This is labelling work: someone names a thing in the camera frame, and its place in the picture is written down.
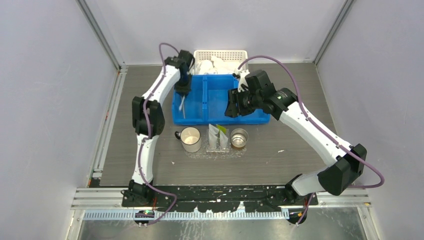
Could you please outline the white toothbrush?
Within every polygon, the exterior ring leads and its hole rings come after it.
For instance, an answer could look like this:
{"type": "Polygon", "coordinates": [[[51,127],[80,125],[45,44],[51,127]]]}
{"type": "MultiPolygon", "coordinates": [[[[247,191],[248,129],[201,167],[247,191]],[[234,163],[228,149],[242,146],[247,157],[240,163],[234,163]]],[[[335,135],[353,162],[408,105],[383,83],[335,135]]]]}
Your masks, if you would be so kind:
{"type": "Polygon", "coordinates": [[[180,103],[180,105],[179,105],[179,107],[178,107],[178,110],[181,112],[182,110],[183,110],[183,108],[184,108],[184,102],[185,102],[185,99],[186,99],[186,96],[185,95],[183,95],[182,97],[181,97],[181,103],[180,103]]]}

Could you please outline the small metal cup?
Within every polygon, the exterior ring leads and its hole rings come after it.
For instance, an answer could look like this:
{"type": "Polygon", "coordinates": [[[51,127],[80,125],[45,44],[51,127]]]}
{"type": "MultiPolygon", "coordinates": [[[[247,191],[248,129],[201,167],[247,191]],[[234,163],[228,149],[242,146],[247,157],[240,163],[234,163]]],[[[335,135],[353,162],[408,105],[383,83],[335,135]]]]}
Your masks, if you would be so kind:
{"type": "Polygon", "coordinates": [[[249,139],[248,132],[243,128],[236,128],[230,134],[230,142],[233,148],[243,149],[249,139]]]}

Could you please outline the red cap toothpaste tube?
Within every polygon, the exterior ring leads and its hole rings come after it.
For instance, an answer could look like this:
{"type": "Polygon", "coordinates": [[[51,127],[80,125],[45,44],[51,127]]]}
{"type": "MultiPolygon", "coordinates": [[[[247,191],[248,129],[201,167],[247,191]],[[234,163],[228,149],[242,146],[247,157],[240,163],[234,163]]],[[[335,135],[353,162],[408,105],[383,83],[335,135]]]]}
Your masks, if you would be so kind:
{"type": "Polygon", "coordinates": [[[227,149],[228,143],[229,143],[229,138],[227,137],[227,135],[223,131],[220,131],[219,132],[219,146],[220,146],[220,148],[221,149],[227,149]]]}

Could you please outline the orange cap toothpaste tube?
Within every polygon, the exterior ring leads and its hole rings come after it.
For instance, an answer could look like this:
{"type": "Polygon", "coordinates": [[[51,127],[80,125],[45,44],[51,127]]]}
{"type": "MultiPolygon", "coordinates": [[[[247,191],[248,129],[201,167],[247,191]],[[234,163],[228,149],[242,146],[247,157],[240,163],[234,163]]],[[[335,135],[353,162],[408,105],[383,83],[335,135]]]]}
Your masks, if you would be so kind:
{"type": "Polygon", "coordinates": [[[208,125],[208,144],[210,149],[216,149],[218,145],[219,129],[212,125],[208,125]]]}

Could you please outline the clear oval textured tray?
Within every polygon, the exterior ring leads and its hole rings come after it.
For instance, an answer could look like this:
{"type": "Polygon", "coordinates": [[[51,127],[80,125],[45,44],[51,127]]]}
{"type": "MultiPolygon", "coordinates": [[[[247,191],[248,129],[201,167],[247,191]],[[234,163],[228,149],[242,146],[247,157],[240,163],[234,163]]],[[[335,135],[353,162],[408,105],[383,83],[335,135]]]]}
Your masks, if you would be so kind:
{"type": "Polygon", "coordinates": [[[206,137],[201,137],[201,148],[197,152],[190,153],[185,150],[184,153],[191,159],[234,159],[241,158],[247,153],[247,148],[234,148],[231,145],[229,152],[227,153],[217,153],[217,152],[207,152],[205,148],[206,137]]]}

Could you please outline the white enamel mug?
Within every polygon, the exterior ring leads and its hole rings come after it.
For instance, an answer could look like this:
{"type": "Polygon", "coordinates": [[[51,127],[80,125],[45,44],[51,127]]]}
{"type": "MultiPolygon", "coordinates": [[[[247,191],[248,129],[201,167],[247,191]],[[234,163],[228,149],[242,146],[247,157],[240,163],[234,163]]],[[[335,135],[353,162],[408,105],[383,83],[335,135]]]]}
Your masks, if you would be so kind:
{"type": "Polygon", "coordinates": [[[196,127],[185,127],[181,131],[175,131],[174,136],[181,142],[184,150],[188,153],[195,153],[202,146],[202,136],[196,127]]]}

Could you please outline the yellow green toothpaste tube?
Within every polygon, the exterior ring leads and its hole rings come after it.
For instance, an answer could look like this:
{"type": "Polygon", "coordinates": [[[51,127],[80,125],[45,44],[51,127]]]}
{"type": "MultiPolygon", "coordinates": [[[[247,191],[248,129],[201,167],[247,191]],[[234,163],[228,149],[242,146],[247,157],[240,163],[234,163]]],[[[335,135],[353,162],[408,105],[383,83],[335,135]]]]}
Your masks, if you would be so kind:
{"type": "Polygon", "coordinates": [[[224,127],[224,126],[222,126],[222,125],[219,125],[219,124],[217,124],[216,125],[216,127],[221,131],[221,132],[223,132],[223,134],[227,134],[227,129],[224,127]]]}

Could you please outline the clear square textured holder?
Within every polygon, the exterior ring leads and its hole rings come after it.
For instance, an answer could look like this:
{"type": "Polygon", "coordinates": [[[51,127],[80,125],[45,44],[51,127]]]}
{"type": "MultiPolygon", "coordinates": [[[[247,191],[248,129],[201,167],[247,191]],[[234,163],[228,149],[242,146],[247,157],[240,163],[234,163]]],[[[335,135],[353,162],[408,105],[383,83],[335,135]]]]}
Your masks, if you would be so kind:
{"type": "Polygon", "coordinates": [[[206,149],[206,151],[208,153],[228,153],[230,151],[230,148],[231,148],[231,139],[230,139],[229,133],[228,132],[226,133],[226,135],[228,137],[227,149],[221,149],[220,148],[220,141],[219,141],[219,135],[220,135],[220,133],[218,135],[217,148],[216,149],[210,149],[210,147],[209,147],[209,133],[208,133],[208,131],[209,130],[207,130],[206,135],[205,135],[206,136],[206,142],[205,142],[205,149],[206,149]]]}

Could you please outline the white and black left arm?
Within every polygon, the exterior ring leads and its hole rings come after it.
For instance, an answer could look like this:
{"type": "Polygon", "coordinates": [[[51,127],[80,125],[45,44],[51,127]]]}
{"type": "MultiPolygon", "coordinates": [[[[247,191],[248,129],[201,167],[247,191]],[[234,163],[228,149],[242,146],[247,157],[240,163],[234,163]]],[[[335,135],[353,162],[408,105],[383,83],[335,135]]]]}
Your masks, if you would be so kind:
{"type": "Polygon", "coordinates": [[[152,86],[142,96],[132,99],[132,126],[137,138],[137,154],[128,190],[123,195],[141,207],[148,207],[155,195],[151,188],[153,160],[156,143],[166,123],[162,104],[171,90],[183,96],[189,94],[192,83],[189,71],[194,63],[194,55],[187,50],[167,57],[152,86]]]}

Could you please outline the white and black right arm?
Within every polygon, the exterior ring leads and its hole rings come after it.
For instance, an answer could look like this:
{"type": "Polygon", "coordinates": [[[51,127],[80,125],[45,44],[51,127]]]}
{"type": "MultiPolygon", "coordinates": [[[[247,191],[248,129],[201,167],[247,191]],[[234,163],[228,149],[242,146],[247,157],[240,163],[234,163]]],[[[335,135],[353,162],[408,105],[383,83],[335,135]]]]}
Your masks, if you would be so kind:
{"type": "Polygon", "coordinates": [[[340,139],[300,103],[294,92],[285,87],[277,90],[264,70],[252,73],[245,70],[232,76],[238,81],[238,87],[228,91],[225,116],[236,118],[262,110],[301,136],[326,165],[290,180],[283,190],[288,203],[299,205],[306,196],[316,192],[339,196],[362,174],[364,164],[357,158],[366,157],[365,147],[340,139]]]}

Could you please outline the blue three-compartment plastic bin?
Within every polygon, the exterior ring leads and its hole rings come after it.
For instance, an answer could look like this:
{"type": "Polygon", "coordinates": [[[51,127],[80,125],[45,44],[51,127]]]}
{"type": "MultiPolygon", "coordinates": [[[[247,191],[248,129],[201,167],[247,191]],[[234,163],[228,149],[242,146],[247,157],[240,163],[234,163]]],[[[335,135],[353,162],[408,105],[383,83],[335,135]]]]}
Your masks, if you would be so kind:
{"type": "Polygon", "coordinates": [[[179,111],[181,96],[173,93],[172,119],[175,125],[260,125],[267,124],[270,116],[257,109],[247,116],[225,116],[228,90],[238,86],[238,80],[230,74],[193,75],[191,91],[185,98],[185,119],[179,111]]]}

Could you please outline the white cloths in basket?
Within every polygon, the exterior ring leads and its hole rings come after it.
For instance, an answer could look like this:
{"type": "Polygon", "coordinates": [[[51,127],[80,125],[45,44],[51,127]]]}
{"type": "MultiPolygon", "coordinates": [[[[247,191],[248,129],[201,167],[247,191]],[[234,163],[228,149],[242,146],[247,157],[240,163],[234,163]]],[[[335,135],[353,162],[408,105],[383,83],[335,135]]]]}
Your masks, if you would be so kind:
{"type": "Polygon", "coordinates": [[[233,74],[242,63],[239,61],[225,61],[219,57],[212,56],[211,59],[200,60],[195,64],[194,75],[226,75],[233,74]]]}

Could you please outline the white perforated basket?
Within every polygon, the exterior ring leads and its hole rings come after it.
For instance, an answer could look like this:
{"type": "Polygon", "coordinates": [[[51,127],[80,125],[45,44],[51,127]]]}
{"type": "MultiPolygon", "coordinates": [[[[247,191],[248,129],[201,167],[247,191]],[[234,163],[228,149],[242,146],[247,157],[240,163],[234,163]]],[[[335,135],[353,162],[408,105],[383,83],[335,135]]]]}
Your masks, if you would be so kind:
{"type": "Polygon", "coordinates": [[[226,75],[238,72],[238,66],[248,58],[245,50],[195,50],[194,75],[226,75]]]}

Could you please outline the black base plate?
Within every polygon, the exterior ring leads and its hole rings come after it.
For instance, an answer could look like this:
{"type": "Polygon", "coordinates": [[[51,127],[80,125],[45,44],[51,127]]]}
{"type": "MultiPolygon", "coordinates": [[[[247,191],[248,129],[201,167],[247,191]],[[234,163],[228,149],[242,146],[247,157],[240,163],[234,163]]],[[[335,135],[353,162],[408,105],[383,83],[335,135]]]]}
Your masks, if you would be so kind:
{"type": "Polygon", "coordinates": [[[283,185],[157,185],[153,190],[131,183],[121,190],[123,207],[154,207],[164,212],[278,212],[281,207],[303,207],[309,195],[295,196],[283,185]]]}

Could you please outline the perforated metal rail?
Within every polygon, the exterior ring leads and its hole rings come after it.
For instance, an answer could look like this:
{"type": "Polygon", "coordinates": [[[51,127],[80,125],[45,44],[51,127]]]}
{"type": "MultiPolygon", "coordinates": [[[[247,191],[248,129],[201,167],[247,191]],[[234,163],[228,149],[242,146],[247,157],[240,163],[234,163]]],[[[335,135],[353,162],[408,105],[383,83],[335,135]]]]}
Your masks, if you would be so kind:
{"type": "MultiPolygon", "coordinates": [[[[152,221],[160,217],[163,213],[153,210],[87,210],[82,219],[91,221],[152,221]]],[[[164,215],[164,221],[183,221],[183,220],[278,220],[290,218],[289,211],[282,209],[274,212],[247,212],[245,209],[226,212],[168,212],[164,215]]]]}

